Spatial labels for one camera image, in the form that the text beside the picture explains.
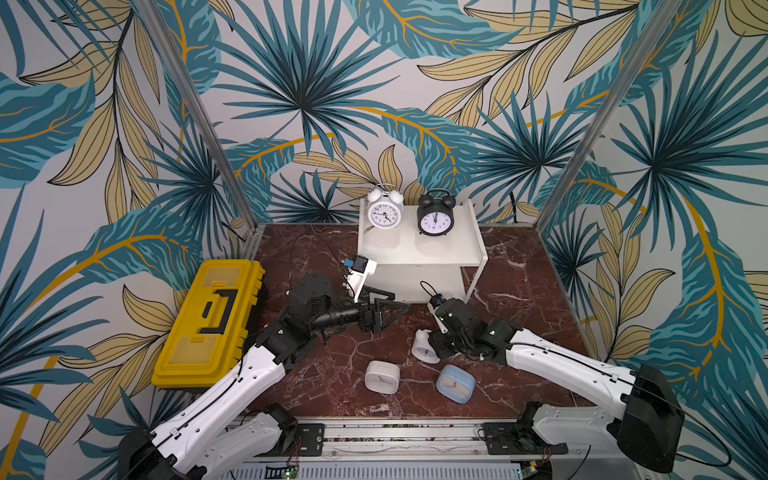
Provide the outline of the white matte twin-bell alarm clock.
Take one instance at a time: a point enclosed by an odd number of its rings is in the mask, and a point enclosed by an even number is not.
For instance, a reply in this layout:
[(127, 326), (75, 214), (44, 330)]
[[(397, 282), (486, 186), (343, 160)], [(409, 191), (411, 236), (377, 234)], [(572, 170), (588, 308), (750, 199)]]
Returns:
[(435, 349), (429, 343), (431, 330), (419, 329), (416, 331), (411, 348), (412, 355), (419, 361), (426, 364), (438, 364), (441, 359)]

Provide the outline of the white chrome twin-bell alarm clock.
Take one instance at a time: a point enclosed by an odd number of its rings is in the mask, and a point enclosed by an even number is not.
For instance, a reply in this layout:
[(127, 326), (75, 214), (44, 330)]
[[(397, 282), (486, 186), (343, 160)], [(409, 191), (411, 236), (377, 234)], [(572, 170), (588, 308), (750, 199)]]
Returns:
[(367, 194), (367, 218), (379, 229), (396, 228), (403, 216), (404, 195), (390, 183), (378, 183)]

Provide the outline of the black twin-bell alarm clock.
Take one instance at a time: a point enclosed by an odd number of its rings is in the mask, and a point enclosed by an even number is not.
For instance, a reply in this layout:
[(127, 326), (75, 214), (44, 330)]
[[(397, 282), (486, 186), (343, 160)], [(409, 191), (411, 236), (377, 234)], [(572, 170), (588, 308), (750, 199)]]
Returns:
[(433, 188), (419, 197), (417, 223), (419, 233), (430, 237), (447, 235), (454, 227), (456, 198), (450, 190)]

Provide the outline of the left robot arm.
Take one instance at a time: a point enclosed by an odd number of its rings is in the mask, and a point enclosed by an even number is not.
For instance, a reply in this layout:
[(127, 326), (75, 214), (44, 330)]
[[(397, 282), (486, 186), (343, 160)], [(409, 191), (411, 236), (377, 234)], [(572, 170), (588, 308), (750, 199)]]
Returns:
[(357, 299), (341, 297), (326, 276), (304, 276), (279, 318), (229, 373), (169, 420), (121, 440), (117, 478), (218, 479), (255, 456), (292, 453), (298, 424), (277, 404), (234, 430), (227, 427), (302, 362), (326, 330), (358, 325), (380, 333), (408, 309), (392, 292), (364, 287)]

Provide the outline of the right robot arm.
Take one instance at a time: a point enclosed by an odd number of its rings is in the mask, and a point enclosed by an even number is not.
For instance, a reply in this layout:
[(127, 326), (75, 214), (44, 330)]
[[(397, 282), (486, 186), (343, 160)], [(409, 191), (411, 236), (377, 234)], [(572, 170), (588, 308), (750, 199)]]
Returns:
[(664, 374), (655, 367), (611, 365), (578, 354), (500, 318), (482, 320), (465, 302), (434, 294), (438, 329), (429, 344), (441, 359), (464, 354), (542, 377), (592, 402), (592, 419), (546, 414), (538, 408), (535, 434), (548, 444), (616, 446), (636, 464), (672, 472), (685, 413)]

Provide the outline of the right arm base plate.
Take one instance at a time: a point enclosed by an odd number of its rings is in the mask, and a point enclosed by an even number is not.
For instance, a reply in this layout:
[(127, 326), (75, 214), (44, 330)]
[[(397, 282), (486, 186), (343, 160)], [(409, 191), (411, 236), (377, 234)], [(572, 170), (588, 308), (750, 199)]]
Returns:
[(478, 431), (489, 455), (563, 455), (569, 452), (565, 443), (550, 444), (530, 426), (516, 422), (483, 423)]

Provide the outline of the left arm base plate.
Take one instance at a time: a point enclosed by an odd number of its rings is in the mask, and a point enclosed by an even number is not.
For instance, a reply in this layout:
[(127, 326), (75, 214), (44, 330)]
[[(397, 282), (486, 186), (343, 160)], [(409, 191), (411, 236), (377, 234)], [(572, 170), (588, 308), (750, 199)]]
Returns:
[(323, 423), (299, 423), (282, 433), (276, 445), (263, 457), (288, 456), (319, 457), (322, 455), (325, 427)]

